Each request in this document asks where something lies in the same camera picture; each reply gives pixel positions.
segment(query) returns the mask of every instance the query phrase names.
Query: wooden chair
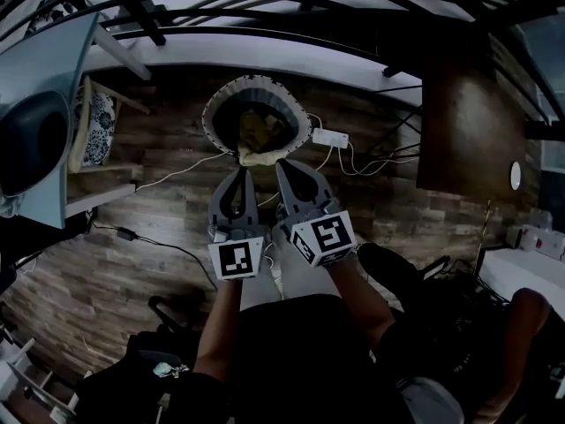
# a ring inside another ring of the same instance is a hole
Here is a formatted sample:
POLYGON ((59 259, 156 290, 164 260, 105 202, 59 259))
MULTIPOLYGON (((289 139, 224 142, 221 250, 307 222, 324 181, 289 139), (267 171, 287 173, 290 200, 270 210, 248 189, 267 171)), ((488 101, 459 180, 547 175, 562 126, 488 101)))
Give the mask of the wooden chair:
POLYGON ((88 145, 89 129, 94 117, 92 114, 93 98, 97 93, 116 99, 114 126, 117 124, 118 114, 122 104, 139 110, 146 115, 149 114, 150 110, 147 107, 105 87, 104 85, 93 82, 90 80, 88 75, 85 75, 83 80, 83 89, 84 97, 79 119, 79 129, 72 145, 71 152, 67 158, 67 170, 69 173, 78 174, 108 170, 132 170, 132 175, 140 174, 143 167, 136 163, 106 163, 106 161, 104 161, 99 165, 83 166, 88 145))

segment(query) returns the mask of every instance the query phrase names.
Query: wooden table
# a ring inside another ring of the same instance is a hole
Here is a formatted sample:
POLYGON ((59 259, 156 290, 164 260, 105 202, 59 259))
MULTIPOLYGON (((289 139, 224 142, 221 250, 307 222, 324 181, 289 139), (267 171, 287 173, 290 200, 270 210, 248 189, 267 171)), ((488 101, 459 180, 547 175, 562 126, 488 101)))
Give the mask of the wooden table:
POLYGON ((510 167, 525 168, 524 111, 461 59, 426 61, 417 185, 481 200, 514 202, 510 167))

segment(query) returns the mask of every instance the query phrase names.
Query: white marker cube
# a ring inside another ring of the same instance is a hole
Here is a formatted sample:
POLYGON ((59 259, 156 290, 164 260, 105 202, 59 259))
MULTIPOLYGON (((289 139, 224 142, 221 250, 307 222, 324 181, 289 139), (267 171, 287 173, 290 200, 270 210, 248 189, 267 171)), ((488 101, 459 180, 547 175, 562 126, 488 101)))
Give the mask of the white marker cube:
POLYGON ((347 210, 297 223, 292 226, 290 243, 312 266, 329 265, 347 256, 357 241, 347 210))
POLYGON ((216 277, 230 280, 257 276, 264 243, 263 237, 256 237, 208 245, 216 277))

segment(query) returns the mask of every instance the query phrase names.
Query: forearm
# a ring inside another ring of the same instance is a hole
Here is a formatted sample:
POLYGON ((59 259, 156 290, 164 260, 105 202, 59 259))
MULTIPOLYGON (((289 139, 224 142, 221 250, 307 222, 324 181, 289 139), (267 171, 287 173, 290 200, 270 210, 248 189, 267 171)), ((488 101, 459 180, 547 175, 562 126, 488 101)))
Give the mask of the forearm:
POLYGON ((194 365, 194 372, 227 382, 236 344, 241 281, 221 282, 208 316, 194 365))
POLYGON ((328 271, 353 320, 376 349, 384 332, 395 322, 387 301, 357 272, 352 261, 338 262, 328 271))

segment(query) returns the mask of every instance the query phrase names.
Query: chair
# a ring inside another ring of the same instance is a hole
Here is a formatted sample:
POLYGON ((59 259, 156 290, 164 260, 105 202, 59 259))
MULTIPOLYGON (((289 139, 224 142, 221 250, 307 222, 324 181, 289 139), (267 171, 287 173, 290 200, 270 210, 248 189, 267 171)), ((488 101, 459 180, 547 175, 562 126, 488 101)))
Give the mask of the chair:
POLYGON ((75 108, 75 117, 79 120, 79 127, 67 159, 69 173, 78 174, 108 170, 132 170, 132 174, 140 173, 142 166, 139 164, 107 163, 107 161, 111 138, 122 104, 146 115, 149 114, 150 110, 99 83, 93 82, 88 75, 85 75, 79 93, 82 94, 82 105, 80 105, 80 96, 78 96, 79 102, 75 108))

